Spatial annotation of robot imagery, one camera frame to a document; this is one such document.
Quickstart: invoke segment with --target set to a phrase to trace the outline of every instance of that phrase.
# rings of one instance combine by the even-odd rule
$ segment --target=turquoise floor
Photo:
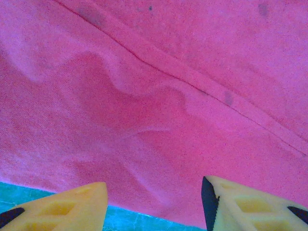
[[[25,188],[0,182],[0,213],[15,205],[52,195],[37,189]],[[196,227],[109,206],[103,231],[203,231]]]

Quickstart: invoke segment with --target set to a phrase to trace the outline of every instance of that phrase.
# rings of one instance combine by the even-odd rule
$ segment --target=dark stain
[[[91,23],[92,25],[101,28],[104,25],[104,15],[96,10],[90,4],[83,3],[81,4],[78,9],[77,13],[80,17],[82,17],[87,22]]]
[[[263,17],[267,17],[269,15],[268,4],[261,3],[258,5],[259,14]]]
[[[233,97],[230,92],[225,92],[225,104],[231,106],[233,104]]]

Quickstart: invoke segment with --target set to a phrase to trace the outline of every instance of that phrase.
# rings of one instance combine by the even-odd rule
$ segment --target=pink towel
[[[204,175],[308,206],[308,1],[0,2],[0,180],[205,227]]]

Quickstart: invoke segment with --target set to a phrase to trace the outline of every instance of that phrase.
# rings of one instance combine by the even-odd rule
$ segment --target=yellow foam
[[[287,207],[307,208],[219,177],[206,178],[220,197],[213,231],[308,231]]]
[[[1,231],[101,231],[107,198],[106,184],[97,182],[24,203]]]

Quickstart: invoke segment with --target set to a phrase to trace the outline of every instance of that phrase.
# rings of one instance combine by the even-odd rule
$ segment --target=yellow plastic piece
[[[308,225],[287,207],[307,208],[292,201],[215,176],[219,204],[213,231],[308,231]]]
[[[102,231],[107,210],[103,182],[18,205],[25,209],[1,231]]]

